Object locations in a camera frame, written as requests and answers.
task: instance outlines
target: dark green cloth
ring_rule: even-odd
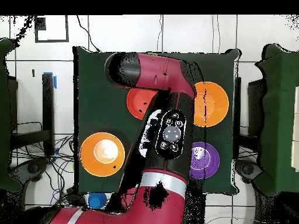
[[[282,191],[299,192],[299,173],[291,167],[299,53],[287,52],[279,45],[268,45],[258,65],[266,78],[267,93],[262,102],[265,123],[260,136],[260,164],[264,172],[254,183],[267,196]]]
[[[17,192],[22,186],[11,178],[8,173],[9,158],[11,154],[11,102],[9,100],[8,71],[5,63],[7,53],[15,49],[10,40],[0,39],[0,188]]]
[[[104,64],[111,53],[88,52],[81,47],[78,51],[79,68],[79,147],[95,132],[109,132],[123,143],[126,157],[130,150],[141,121],[133,117],[127,109],[128,89],[117,88],[105,77]],[[227,93],[230,106],[226,117],[213,127],[207,128],[207,142],[220,155],[219,170],[204,183],[205,193],[235,194],[231,184],[232,162],[232,100],[234,93],[234,61],[238,50],[228,54],[159,53],[198,63],[205,81],[219,84]],[[204,128],[194,126],[193,141],[204,141]],[[79,165],[80,191],[117,191],[123,171],[110,177],[96,177]]]

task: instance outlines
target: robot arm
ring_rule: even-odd
[[[154,107],[161,110],[161,117],[137,195],[124,214],[63,208],[50,224],[181,224],[196,94],[188,66],[178,59],[120,52],[107,59],[105,72],[117,86],[168,91]]]

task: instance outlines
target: circular button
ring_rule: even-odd
[[[173,113],[173,114],[172,114],[172,117],[173,117],[173,118],[179,118],[179,114],[178,114],[178,113]]]
[[[174,151],[174,152],[177,152],[179,150],[179,147],[177,146],[177,144],[173,143],[171,145],[171,150]]]
[[[162,149],[167,149],[168,144],[167,144],[166,142],[161,142],[160,147],[161,147]]]
[[[172,120],[171,120],[171,119],[167,119],[167,120],[166,120],[166,123],[167,123],[167,124],[172,124]]]
[[[163,138],[168,142],[176,142],[180,139],[180,130],[169,125],[164,129]]]
[[[175,121],[175,125],[176,125],[177,127],[182,127],[182,126],[183,126],[183,123],[182,123],[181,121],[177,120],[177,121]]]

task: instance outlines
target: purple plate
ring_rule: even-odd
[[[194,142],[192,144],[192,159],[189,175],[199,180],[209,178],[215,174],[220,163],[217,150],[209,143],[206,143],[206,150],[204,147],[204,142]]]

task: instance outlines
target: silver band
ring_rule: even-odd
[[[78,209],[73,216],[71,217],[71,219],[68,221],[67,224],[75,224],[76,221],[79,219],[79,217],[82,215],[83,211],[81,209]]]
[[[173,191],[185,198],[185,182],[168,174],[145,172],[142,175],[140,186],[155,187],[160,181],[162,182],[164,189]]]

